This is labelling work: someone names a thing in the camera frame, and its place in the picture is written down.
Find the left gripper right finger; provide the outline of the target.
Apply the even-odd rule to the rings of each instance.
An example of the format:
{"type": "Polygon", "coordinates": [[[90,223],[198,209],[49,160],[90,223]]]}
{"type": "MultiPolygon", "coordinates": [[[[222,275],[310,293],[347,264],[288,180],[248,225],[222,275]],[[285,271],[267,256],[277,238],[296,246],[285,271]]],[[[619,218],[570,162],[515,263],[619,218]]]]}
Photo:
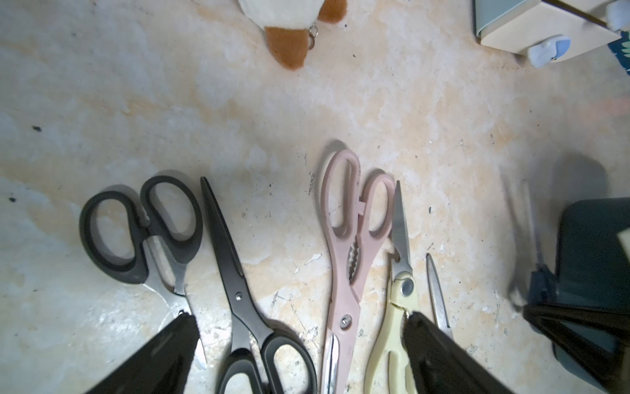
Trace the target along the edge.
{"type": "Polygon", "coordinates": [[[511,392],[420,312],[407,319],[403,341],[419,393],[511,392]]]}

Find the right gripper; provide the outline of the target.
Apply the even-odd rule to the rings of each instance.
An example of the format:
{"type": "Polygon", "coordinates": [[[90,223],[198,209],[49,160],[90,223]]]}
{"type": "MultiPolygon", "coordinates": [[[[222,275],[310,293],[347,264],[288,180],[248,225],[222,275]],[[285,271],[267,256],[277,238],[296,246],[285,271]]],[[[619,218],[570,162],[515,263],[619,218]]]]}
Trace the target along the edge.
{"type": "Polygon", "coordinates": [[[525,305],[523,317],[562,348],[609,393],[629,392],[629,313],[573,305],[525,305]],[[575,326],[610,335],[607,350],[574,331],[575,326]]]}

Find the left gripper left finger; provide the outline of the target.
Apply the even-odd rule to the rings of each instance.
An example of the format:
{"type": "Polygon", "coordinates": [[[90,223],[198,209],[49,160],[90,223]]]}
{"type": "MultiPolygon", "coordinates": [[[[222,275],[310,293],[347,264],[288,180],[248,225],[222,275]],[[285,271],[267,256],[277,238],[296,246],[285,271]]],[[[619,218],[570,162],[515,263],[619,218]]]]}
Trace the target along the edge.
{"type": "Polygon", "coordinates": [[[200,339],[195,316],[181,313],[90,393],[182,393],[200,339]]]}

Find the black handled scissors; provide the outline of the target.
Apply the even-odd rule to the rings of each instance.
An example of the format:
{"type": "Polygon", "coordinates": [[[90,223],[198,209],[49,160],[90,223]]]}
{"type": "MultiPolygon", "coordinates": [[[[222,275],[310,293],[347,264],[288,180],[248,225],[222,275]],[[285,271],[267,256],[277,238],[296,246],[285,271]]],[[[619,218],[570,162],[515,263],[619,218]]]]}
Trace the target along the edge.
{"type": "Polygon", "coordinates": [[[453,339],[453,331],[451,329],[448,316],[446,313],[446,303],[441,290],[440,280],[436,271],[433,258],[429,253],[426,254],[426,268],[428,274],[428,287],[433,308],[434,322],[436,326],[450,339],[453,339]]]}

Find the cream kitchen scissors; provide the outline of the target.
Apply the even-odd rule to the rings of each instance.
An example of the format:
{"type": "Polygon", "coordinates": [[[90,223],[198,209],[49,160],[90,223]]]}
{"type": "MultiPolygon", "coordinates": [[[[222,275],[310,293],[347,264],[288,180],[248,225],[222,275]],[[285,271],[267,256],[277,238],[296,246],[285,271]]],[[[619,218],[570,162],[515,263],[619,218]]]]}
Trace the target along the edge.
{"type": "Polygon", "coordinates": [[[419,311],[418,288],[410,265],[410,243],[405,220],[400,182],[395,186],[392,230],[395,254],[390,259],[390,282],[382,326],[372,348],[365,371],[364,392],[371,393],[379,364],[388,361],[390,393],[417,392],[410,357],[403,343],[405,320],[419,311]]]}

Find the pink kitchen scissors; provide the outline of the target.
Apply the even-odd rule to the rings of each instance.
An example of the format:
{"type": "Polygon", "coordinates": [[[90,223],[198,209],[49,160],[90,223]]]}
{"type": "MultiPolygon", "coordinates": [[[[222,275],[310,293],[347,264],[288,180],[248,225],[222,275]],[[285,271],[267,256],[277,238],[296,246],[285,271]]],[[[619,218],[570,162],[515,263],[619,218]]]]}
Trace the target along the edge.
{"type": "Polygon", "coordinates": [[[332,267],[332,287],[326,322],[321,392],[343,393],[352,365],[359,330],[361,300],[368,274],[393,222],[395,181],[385,173],[372,175],[360,185],[359,158],[351,149],[336,152],[323,176],[321,214],[332,267]],[[329,210],[332,176],[336,168],[347,163],[349,177],[344,181],[344,222],[334,228],[329,210]],[[387,191],[387,210],[377,232],[369,227],[377,187],[387,191]]]}

